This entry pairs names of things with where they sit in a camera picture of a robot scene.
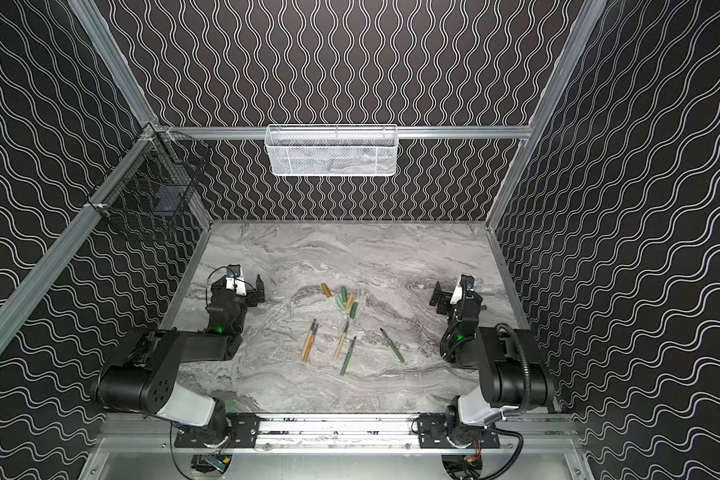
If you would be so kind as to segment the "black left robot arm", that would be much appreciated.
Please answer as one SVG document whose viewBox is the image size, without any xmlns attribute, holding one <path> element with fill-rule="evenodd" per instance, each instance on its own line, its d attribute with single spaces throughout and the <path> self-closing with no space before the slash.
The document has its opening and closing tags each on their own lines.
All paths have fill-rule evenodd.
<svg viewBox="0 0 720 480">
<path fill-rule="evenodd" d="M 138 328 L 127 333 L 93 381 L 92 397 L 99 406 L 169 421 L 211 445 L 230 435 L 224 403 L 177 382 L 183 364 L 233 359 L 242 345 L 248 310 L 266 300 L 260 276 L 251 284 L 238 265 L 226 270 L 206 288 L 205 329 Z"/>
</svg>

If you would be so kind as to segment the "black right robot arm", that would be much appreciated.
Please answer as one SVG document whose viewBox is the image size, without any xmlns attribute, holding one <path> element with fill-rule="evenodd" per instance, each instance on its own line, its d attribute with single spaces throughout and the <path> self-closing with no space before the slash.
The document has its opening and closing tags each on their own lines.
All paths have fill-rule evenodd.
<svg viewBox="0 0 720 480">
<path fill-rule="evenodd" d="M 492 425 L 541 408 L 557 411 L 553 380 L 532 333 L 505 322 L 482 326 L 486 306 L 473 277 L 461 276 L 451 291 L 436 284 L 429 304 L 446 317 L 440 358 L 478 373 L 477 386 L 446 408 L 443 429 L 449 443 L 461 448 L 495 443 Z"/>
</svg>

